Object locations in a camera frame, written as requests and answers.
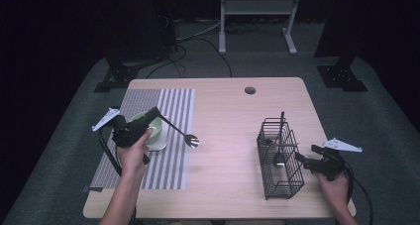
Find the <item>light wood tabletop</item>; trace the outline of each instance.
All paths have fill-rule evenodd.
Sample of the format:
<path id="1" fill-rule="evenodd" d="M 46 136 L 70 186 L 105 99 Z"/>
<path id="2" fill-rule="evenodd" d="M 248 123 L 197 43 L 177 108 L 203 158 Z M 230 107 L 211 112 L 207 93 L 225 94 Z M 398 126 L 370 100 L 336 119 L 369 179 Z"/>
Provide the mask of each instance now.
<path id="1" fill-rule="evenodd" d="M 247 87 L 256 92 L 248 94 Z M 185 189 L 141 189 L 137 216 L 163 219 L 283 219 L 332 217 L 318 180 L 302 168 L 304 186 L 290 199 L 263 191 L 257 136 L 265 118 L 281 112 L 300 154 L 319 158 L 311 145 L 327 141 L 302 79 L 296 77 L 136 79 L 129 89 L 195 90 Z M 83 214 L 100 218 L 114 189 L 90 191 Z M 350 210 L 356 213 L 351 201 Z"/>

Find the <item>black wire basket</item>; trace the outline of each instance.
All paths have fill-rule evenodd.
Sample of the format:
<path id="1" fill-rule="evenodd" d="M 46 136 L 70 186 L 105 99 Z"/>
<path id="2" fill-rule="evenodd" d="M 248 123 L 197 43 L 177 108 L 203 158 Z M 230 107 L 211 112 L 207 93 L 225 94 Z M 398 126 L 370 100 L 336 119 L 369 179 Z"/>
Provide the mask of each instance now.
<path id="1" fill-rule="evenodd" d="M 265 199 L 291 198 L 304 185 L 302 163 L 295 158 L 297 143 L 285 121 L 266 118 L 257 137 Z"/>

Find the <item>striped placemat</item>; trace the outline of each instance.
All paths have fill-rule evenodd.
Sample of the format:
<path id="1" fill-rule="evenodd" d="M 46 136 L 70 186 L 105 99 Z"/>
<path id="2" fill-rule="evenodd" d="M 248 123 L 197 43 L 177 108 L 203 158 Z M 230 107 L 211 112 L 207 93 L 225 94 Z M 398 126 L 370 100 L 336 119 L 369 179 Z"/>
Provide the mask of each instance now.
<path id="1" fill-rule="evenodd" d="M 194 89 L 128 89 L 121 105 L 120 114 L 129 121 L 135 115 L 157 106 L 160 113 L 181 131 L 191 129 L 194 105 Z M 108 148 L 114 154 L 115 143 L 108 140 Z M 149 152 L 148 165 L 141 188 L 184 189 L 187 176 L 188 151 L 182 135 L 169 128 L 166 147 Z M 120 177 L 104 154 L 90 187 L 115 188 Z"/>

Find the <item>gray carpet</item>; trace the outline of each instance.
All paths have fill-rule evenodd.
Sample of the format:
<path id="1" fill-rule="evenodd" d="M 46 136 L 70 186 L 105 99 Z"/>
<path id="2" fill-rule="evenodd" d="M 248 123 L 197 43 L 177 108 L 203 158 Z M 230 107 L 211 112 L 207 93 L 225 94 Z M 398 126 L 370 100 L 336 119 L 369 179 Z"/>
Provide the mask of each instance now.
<path id="1" fill-rule="evenodd" d="M 178 37 L 188 36 L 211 25 L 177 24 Z M 316 66 L 333 64 L 335 57 L 314 58 L 323 24 L 296 23 L 292 37 L 298 55 L 288 53 L 280 24 L 242 26 L 241 34 L 227 35 L 227 53 L 233 77 L 301 77 L 309 91 L 327 138 L 337 138 L 363 147 L 361 154 L 342 153 L 353 166 L 356 178 L 370 196 L 374 224 L 420 224 L 420 136 L 392 97 L 381 85 L 374 70 L 357 58 L 352 65 L 356 77 L 368 92 L 344 92 L 326 88 Z M 218 36 L 197 37 L 218 46 Z M 180 43 L 186 55 L 157 69 L 164 61 L 139 71 L 139 78 L 229 77 L 230 69 L 214 47 L 203 40 Z M 170 55 L 181 58 L 183 48 Z M 125 89 L 94 93 L 108 70 L 98 61 L 86 75 L 57 125 L 41 159 L 4 224 L 96 224 L 82 210 L 89 184 L 102 156 L 97 135 L 90 127 L 120 105 Z M 360 189 L 354 192 L 357 219 L 368 223 L 368 203 Z M 288 224 L 334 224 L 333 219 L 289 220 Z"/>

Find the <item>person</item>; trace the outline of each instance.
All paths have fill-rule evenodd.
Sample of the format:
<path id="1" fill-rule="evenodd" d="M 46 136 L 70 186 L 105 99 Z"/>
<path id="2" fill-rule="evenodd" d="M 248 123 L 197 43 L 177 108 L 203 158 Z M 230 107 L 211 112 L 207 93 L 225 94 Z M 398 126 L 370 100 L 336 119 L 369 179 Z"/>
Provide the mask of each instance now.
<path id="1" fill-rule="evenodd" d="M 122 165 L 121 178 L 99 224 L 127 225 L 130 223 L 143 175 L 146 173 L 143 155 L 149 150 L 146 140 L 151 136 L 152 131 L 153 129 L 148 129 L 139 141 L 128 149 L 117 147 L 117 154 Z M 337 221 L 341 225 L 358 224 L 347 206 L 349 181 L 344 173 L 338 174 L 334 181 L 328 181 L 323 173 L 314 172 L 314 174 L 320 182 L 325 200 Z"/>

